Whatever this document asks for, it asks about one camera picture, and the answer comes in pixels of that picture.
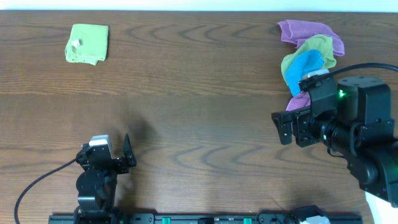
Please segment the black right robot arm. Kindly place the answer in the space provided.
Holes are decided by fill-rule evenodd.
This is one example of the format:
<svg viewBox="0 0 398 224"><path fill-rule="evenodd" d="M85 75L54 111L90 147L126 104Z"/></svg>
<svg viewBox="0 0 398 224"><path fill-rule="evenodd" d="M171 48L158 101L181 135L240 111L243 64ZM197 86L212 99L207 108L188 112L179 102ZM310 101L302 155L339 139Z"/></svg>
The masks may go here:
<svg viewBox="0 0 398 224"><path fill-rule="evenodd" d="M347 162L375 223L397 223L397 138L391 90L378 78L331 75L302 80L310 105L272 114L283 145L322 143Z"/></svg>

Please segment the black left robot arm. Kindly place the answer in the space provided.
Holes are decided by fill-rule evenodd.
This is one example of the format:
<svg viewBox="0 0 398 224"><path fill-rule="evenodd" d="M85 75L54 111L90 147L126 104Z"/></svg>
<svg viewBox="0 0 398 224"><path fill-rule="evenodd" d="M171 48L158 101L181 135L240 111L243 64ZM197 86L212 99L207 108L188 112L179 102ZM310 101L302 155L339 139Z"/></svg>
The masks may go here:
<svg viewBox="0 0 398 224"><path fill-rule="evenodd" d="M76 162L84 172L77 178L78 208L73 223L129 223L129 216L114 207L117 176L137 165L130 138L125 135L122 157L111 156L108 135L92 137L81 146Z"/></svg>

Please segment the light green microfiber cloth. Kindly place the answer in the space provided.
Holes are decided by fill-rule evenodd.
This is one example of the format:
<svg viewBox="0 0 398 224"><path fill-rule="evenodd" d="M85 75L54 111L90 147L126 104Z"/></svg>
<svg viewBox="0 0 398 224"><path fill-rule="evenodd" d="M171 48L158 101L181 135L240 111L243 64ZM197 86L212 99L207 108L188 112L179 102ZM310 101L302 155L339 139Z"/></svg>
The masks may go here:
<svg viewBox="0 0 398 224"><path fill-rule="evenodd" d="M108 53L109 27L94 24L74 24L65 47L66 61L96 65L105 61Z"/></svg>

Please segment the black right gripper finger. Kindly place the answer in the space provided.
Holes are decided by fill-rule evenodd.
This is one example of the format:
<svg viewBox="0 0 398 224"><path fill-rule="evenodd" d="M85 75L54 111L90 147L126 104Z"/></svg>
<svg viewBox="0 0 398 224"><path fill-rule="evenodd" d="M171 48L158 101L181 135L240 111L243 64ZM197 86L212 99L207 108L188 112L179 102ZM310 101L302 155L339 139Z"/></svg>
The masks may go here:
<svg viewBox="0 0 398 224"><path fill-rule="evenodd" d="M277 128L278 135L280 136L280 112L272 113L271 118Z"/></svg>
<svg viewBox="0 0 398 224"><path fill-rule="evenodd" d="M281 144L290 144L292 142L292 113L289 111L280 112L276 119Z"/></svg>

